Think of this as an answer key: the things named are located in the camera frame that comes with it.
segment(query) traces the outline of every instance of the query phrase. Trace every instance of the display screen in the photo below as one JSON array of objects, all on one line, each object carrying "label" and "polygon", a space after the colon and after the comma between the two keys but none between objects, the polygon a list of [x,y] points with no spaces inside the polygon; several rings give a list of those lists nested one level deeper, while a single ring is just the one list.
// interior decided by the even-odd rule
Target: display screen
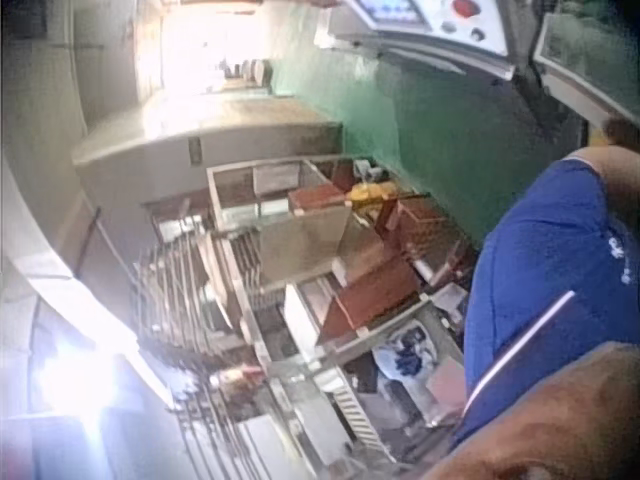
[{"label": "display screen", "polygon": [[426,23],[409,0],[358,0],[358,2],[377,22],[412,25]]}]

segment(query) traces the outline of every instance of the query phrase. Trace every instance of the yellow object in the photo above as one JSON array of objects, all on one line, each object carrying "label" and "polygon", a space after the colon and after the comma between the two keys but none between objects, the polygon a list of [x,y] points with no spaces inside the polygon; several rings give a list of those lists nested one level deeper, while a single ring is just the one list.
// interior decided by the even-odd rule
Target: yellow object
[{"label": "yellow object", "polygon": [[397,193],[396,184],[393,182],[382,183],[358,183],[347,193],[347,199],[352,202],[362,202],[382,198],[383,200],[394,197]]}]

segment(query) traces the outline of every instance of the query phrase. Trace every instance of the bright light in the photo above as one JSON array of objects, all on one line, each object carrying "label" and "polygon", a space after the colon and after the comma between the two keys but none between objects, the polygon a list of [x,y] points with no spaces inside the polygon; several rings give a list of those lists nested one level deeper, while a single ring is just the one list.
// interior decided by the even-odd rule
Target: bright light
[{"label": "bright light", "polygon": [[50,358],[40,372],[44,400],[54,411],[95,418],[115,394],[112,357],[74,352]]}]

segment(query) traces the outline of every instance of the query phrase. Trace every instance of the person's arm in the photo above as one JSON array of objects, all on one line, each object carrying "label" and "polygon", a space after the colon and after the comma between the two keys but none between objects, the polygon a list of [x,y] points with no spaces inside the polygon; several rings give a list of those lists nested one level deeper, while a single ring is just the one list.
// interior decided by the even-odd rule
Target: person's arm
[{"label": "person's arm", "polygon": [[640,212],[640,131],[629,122],[612,120],[605,134],[612,145],[582,148],[566,159],[581,160],[600,175],[611,209],[635,229]]}]

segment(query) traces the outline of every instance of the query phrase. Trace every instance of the glass panel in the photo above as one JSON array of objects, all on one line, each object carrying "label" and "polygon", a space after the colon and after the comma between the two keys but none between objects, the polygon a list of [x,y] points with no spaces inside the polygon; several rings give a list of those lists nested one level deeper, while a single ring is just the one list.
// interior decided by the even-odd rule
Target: glass panel
[{"label": "glass panel", "polygon": [[608,2],[563,2],[549,15],[542,56],[640,116],[638,38]]}]

